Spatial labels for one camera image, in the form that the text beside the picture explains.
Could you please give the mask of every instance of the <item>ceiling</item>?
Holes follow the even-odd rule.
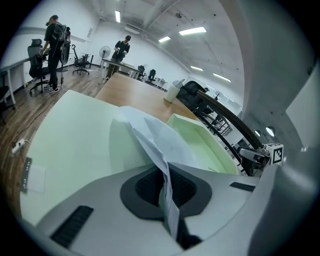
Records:
[[[121,22],[139,28],[141,36],[160,44],[192,73],[225,85],[243,99],[245,81],[239,42],[218,0],[91,0],[91,4],[102,20],[115,21],[115,10],[120,11]],[[204,27],[207,32],[179,34],[196,27]],[[171,40],[159,43],[165,36]],[[230,79],[231,83],[213,73]]]

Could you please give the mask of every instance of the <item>standing fan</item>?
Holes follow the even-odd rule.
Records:
[[[102,64],[102,60],[106,57],[108,57],[110,55],[110,52],[111,52],[111,49],[109,46],[103,46],[101,47],[100,51],[99,51],[99,54],[100,54],[100,57],[102,58],[101,59],[101,62],[100,62],[100,66]]]

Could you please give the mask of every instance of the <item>power strip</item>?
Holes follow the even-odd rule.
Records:
[[[15,146],[12,148],[12,153],[15,154],[25,145],[25,140],[22,138],[20,139]]]

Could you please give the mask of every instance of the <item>white paper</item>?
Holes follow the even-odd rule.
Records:
[[[44,193],[46,191],[46,169],[31,165],[26,187],[28,190]]]
[[[198,167],[195,157],[181,136],[159,119],[130,106],[123,106],[120,109],[127,117],[132,132],[143,149],[163,172],[167,223],[171,236],[176,239],[180,211],[172,199],[173,191],[168,163]]]

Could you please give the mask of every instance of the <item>person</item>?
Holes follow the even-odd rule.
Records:
[[[123,41],[118,41],[114,46],[114,53],[112,55],[111,61],[120,63],[123,58],[130,50],[129,41],[131,40],[131,36],[127,35]],[[106,74],[106,80],[108,80],[114,73],[118,71],[119,67],[116,65],[109,64],[108,72]]]
[[[57,67],[61,59],[61,43],[59,42],[57,36],[59,36],[60,26],[58,22],[58,16],[53,15],[50,17],[49,22],[46,23],[47,28],[44,36],[44,47],[40,52],[43,55],[48,45],[50,44],[49,55],[48,55],[48,69],[50,71],[50,80],[44,89],[48,89],[49,93],[57,93],[58,89],[58,77],[57,77]]]

